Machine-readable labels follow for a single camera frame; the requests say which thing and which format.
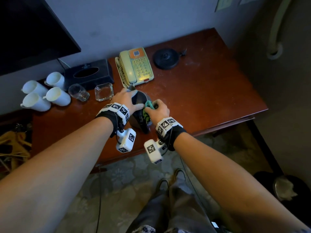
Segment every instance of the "coiled phone cord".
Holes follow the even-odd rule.
[[[117,64],[117,68],[118,68],[118,70],[119,70],[119,74],[120,74],[120,77],[121,77],[121,80],[122,80],[123,84],[124,84],[126,87],[129,87],[130,84],[129,84],[129,83],[127,82],[127,80],[126,80],[126,76],[125,76],[125,74],[124,74],[124,72],[123,72],[123,70],[122,70],[122,65],[121,65],[121,63],[120,63],[118,57],[115,58],[115,62],[116,62],[116,64]]]

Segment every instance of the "teal cloth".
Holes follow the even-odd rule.
[[[153,104],[152,104],[152,102],[151,101],[146,101],[146,103],[145,103],[145,108],[146,107],[150,107],[151,109],[155,109],[154,107],[153,107]],[[145,111],[145,109],[143,109],[143,111],[142,111],[142,114],[143,114],[143,116],[144,116],[144,119],[146,120],[146,123],[149,123],[150,122],[150,116],[149,116],[149,114],[147,114],[147,112]]]

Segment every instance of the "person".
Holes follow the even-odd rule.
[[[132,114],[137,91],[123,89],[112,103]],[[146,108],[153,124],[169,117],[169,109]],[[53,232],[94,167],[114,130],[107,117],[93,121],[57,141],[0,181],[0,232]],[[292,215],[246,170],[186,132],[173,147],[208,193],[236,220],[243,232],[306,232],[309,228]],[[215,232],[201,206],[185,184],[181,170],[169,187],[161,181],[127,232]]]

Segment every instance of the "white wrist-mounted camera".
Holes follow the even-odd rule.
[[[122,119],[122,124],[124,126],[126,125],[126,122],[128,121],[130,115],[129,115],[129,109],[125,105],[121,105],[119,103],[108,104],[104,108],[102,108],[99,111],[99,113],[107,111],[107,110],[115,112],[117,116],[119,116]],[[136,132],[131,128],[128,128],[126,130],[120,130],[120,131],[119,129],[120,128],[117,129],[117,134],[116,134],[119,137],[116,148],[121,153],[130,152],[133,149]]]
[[[169,134],[169,131],[174,126],[181,126],[179,122],[177,122],[172,117],[164,118],[156,125],[155,129],[161,137],[165,137]],[[152,163],[157,164],[163,160],[163,156],[167,151],[167,145],[162,140],[157,140],[156,142],[152,139],[146,141],[144,143],[144,147],[149,156],[149,159]]]

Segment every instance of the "clear glass cup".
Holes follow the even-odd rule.
[[[104,83],[95,87],[95,98],[97,101],[110,100],[114,96],[111,83]]]
[[[68,93],[79,101],[87,101],[90,97],[90,94],[80,84],[71,85],[68,89]]]

